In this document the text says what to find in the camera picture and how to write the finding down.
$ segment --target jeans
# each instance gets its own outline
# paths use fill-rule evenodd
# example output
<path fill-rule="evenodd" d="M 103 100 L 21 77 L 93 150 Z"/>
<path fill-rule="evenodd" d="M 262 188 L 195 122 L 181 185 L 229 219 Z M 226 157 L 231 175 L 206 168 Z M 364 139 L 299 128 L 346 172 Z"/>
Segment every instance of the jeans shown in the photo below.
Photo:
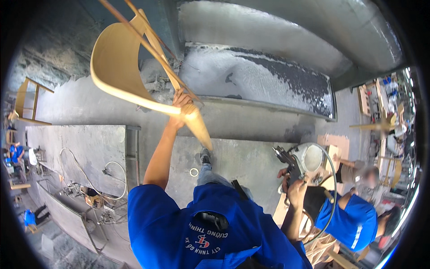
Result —
<path fill-rule="evenodd" d="M 234 188 L 233 185 L 227 181 L 227 179 L 225 179 L 224 177 L 221 177 L 218 174 L 213 173 L 212 172 L 212 165 L 210 165 L 210 164 L 202 165 L 202 168 L 200 169 L 200 172 L 199 172 L 199 177 L 197 179 L 197 186 L 205 185 L 207 183 L 217 183 L 217 184 L 222 184 L 222 185 L 230 187 L 230 188 Z M 254 198 L 251 194 L 251 191 L 242 185 L 240 185 L 240 186 L 242 187 L 246 196 L 248 196 L 248 198 L 250 200 L 254 200 Z"/>

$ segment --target workbench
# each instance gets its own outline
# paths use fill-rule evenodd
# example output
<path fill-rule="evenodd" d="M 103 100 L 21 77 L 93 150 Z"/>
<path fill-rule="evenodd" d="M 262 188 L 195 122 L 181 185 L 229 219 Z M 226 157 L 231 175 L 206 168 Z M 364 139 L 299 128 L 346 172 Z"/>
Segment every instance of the workbench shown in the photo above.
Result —
<path fill-rule="evenodd" d="M 40 146 L 42 150 L 45 150 L 46 158 L 40 162 L 43 166 L 61 175 L 61 158 L 65 183 L 69 184 L 70 181 L 73 181 L 91 187 L 75 163 L 72 154 L 68 150 L 64 150 L 60 156 L 61 149 L 69 148 L 94 187 L 100 192 L 115 196 L 121 196 L 124 192 L 124 173 L 117 164 L 107 166 L 108 173 L 116 179 L 103 174 L 102 170 L 108 162 L 115 161 L 126 171 L 127 190 L 137 185 L 136 149 L 139 130 L 140 127 L 127 125 L 26 127 L 28 146 L 32 148 Z"/>
<path fill-rule="evenodd" d="M 228 181 L 236 179 L 240 185 L 249 188 L 254 201 L 265 213 L 273 215 L 281 196 L 277 189 L 282 178 L 278 179 L 277 175 L 287 165 L 279 161 L 272 147 L 279 145 L 288 150 L 296 144 L 235 139 L 211 139 L 211 142 L 212 171 Z M 198 177 L 192 177 L 190 169 L 196 168 L 200 172 L 201 149 L 200 142 L 194 137 L 176 137 L 166 192 L 179 208 L 193 200 Z"/>

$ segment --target printed company logo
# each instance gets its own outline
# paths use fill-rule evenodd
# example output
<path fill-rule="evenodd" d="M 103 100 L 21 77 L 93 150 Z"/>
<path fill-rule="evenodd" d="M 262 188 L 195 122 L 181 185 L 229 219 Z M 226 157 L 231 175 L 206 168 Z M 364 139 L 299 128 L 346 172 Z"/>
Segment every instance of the printed company logo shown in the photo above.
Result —
<path fill-rule="evenodd" d="M 199 238 L 199 240 L 195 241 L 195 242 L 200 244 L 199 248 L 206 248 L 209 246 L 209 242 L 205 240 L 206 235 L 199 235 L 198 238 Z"/>

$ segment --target spray gun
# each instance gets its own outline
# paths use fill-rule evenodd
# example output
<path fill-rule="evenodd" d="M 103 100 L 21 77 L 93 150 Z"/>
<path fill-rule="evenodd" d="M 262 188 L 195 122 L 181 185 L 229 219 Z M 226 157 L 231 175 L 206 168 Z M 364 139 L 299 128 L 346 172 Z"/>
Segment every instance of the spray gun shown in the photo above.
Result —
<path fill-rule="evenodd" d="M 290 178 L 287 180 L 287 186 L 291 186 L 294 181 L 303 179 L 308 171 L 316 171 L 321 164 L 323 153 L 321 149 L 313 143 L 304 143 L 294 146 L 288 151 L 277 146 L 272 148 L 275 156 L 285 164 L 288 164 L 287 172 Z"/>

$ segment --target man's hand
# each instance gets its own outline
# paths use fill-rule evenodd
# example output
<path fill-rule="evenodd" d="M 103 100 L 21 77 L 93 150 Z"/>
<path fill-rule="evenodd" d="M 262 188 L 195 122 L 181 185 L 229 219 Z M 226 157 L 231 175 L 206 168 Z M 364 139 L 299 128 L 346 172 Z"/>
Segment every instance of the man's hand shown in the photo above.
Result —
<path fill-rule="evenodd" d="M 333 160 L 333 161 L 340 161 L 341 159 L 340 159 L 340 158 L 339 158 L 339 156 L 335 153 L 335 154 L 333 155 L 332 160 Z"/>
<path fill-rule="evenodd" d="M 303 208 L 303 200 L 304 194 L 307 189 L 307 182 L 303 180 L 296 180 L 294 183 L 288 188 L 287 180 L 290 177 L 290 174 L 286 174 L 284 176 L 284 180 L 282 181 L 282 189 L 288 196 L 288 200 L 290 201 L 290 206 L 293 206 L 295 209 Z"/>
<path fill-rule="evenodd" d="M 188 93 L 184 93 L 184 88 L 180 88 L 173 96 L 172 106 L 181 108 L 186 104 L 192 104 L 193 100 Z M 184 127 L 185 123 L 177 117 L 170 117 L 168 126 L 173 127 L 176 131 Z"/>
<path fill-rule="evenodd" d="M 281 178 L 282 176 L 285 176 L 286 174 L 287 174 L 287 169 L 286 168 L 281 169 L 281 170 L 279 170 L 278 178 Z"/>

